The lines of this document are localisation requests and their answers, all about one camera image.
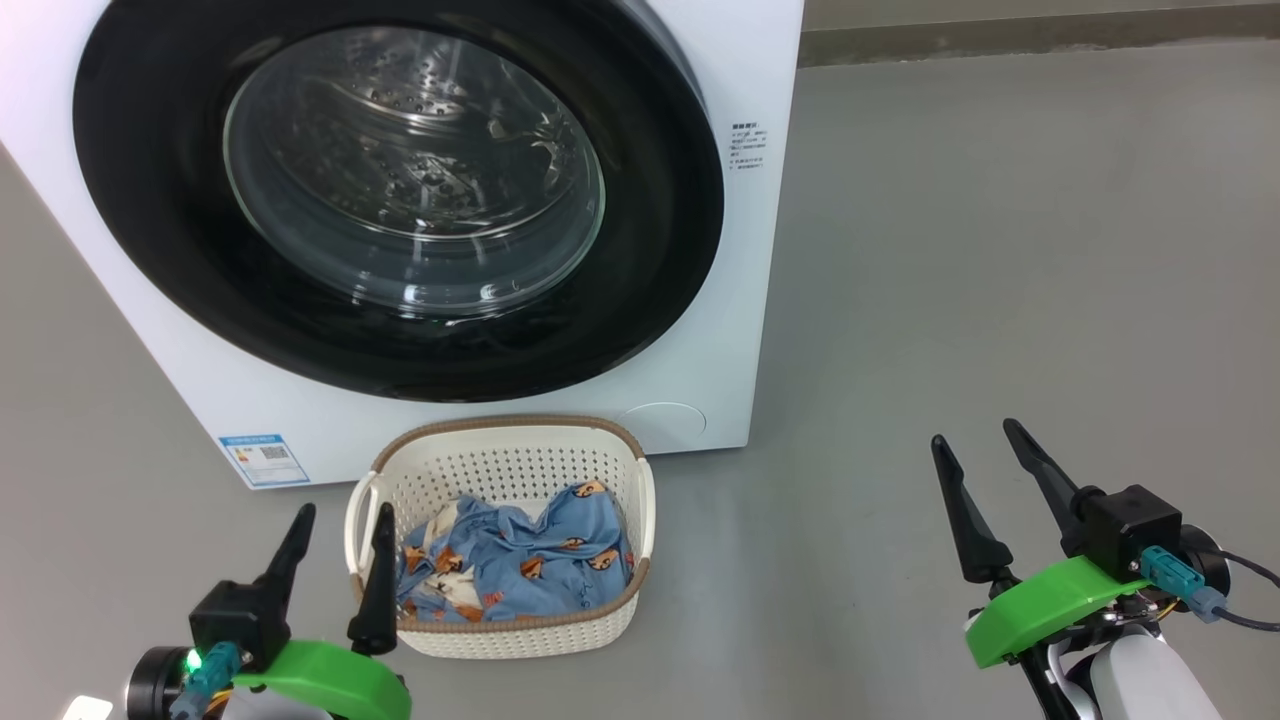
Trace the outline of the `white front-load washing machine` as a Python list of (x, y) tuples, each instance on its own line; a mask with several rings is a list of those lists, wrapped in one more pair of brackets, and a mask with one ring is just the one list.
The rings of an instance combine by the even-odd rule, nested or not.
[(625, 0), (660, 22), (705, 104), (724, 177), (716, 259), (684, 315), (631, 359), (480, 404), (362, 395), (284, 370), (201, 325), (133, 264), (90, 196), (73, 127), (79, 63), (110, 1), (0, 0), (0, 146), (244, 486), (219, 437), (282, 436), (307, 486), (357, 480), (393, 437), (476, 416), (617, 421), (650, 454), (745, 446), (805, 0)]

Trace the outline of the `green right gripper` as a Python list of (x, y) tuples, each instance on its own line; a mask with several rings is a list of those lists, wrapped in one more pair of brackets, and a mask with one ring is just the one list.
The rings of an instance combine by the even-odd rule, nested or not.
[(995, 538), (968, 493), (964, 470), (948, 442), (942, 434), (932, 437), (931, 455), (963, 577), (973, 584), (987, 584), (989, 591), (1005, 591), (966, 626), (966, 647), (979, 669), (1002, 664), (1007, 656), (1029, 650), (1117, 597), (1149, 584), (1143, 577), (1119, 582), (1089, 559), (1079, 557), (1087, 555), (1088, 546), (1080, 507), (1088, 498), (1101, 496), (1101, 489), (1076, 486), (1018, 419), (1006, 418), (1004, 433), (1021, 468), (1036, 479), (1060, 529), (1060, 547), (1069, 559), (1016, 584), (1010, 570), (1012, 555)]

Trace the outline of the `white perforated laundry basket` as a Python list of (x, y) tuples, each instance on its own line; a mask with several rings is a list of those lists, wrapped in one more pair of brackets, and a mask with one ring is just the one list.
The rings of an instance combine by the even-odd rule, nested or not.
[(397, 602), (399, 641), (439, 659), (536, 659), (600, 648), (616, 641), (637, 607), (655, 538), (655, 488), (637, 441), (590, 416), (499, 416), (421, 427), (393, 439), (356, 484), (346, 510), (344, 551), (362, 597), (372, 561), (374, 514), (396, 511), (401, 546), (453, 498), (541, 514), (562, 489), (598, 480), (611, 492), (634, 556), (630, 583), (594, 610), (517, 623), (421, 623)]

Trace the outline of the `blue energy label sticker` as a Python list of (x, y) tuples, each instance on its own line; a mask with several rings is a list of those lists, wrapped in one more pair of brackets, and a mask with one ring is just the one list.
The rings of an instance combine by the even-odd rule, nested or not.
[(279, 434), (225, 436), (218, 442), (251, 489), (307, 486), (311, 482)]

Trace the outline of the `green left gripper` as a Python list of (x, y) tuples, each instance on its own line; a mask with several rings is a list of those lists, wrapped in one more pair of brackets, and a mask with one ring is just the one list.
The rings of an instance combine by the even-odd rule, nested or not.
[[(255, 582), (273, 598), (289, 601), (298, 565), (314, 533), (316, 505), (303, 503), (266, 571)], [(349, 620), (351, 650), (323, 641), (289, 641), (269, 667), (241, 670), (236, 687), (264, 685), (278, 694), (344, 720), (410, 720), (412, 700), (396, 673), (375, 656), (392, 652), (397, 639), (396, 514), (378, 510), (372, 564), (357, 614)]]

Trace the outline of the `blue garment with orange print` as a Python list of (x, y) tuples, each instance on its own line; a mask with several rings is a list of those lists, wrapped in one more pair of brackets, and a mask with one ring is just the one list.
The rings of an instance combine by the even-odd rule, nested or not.
[(632, 569), (598, 480), (562, 489), (535, 518), (463, 495), (403, 541), (396, 598), (421, 623), (517, 623), (599, 609)]

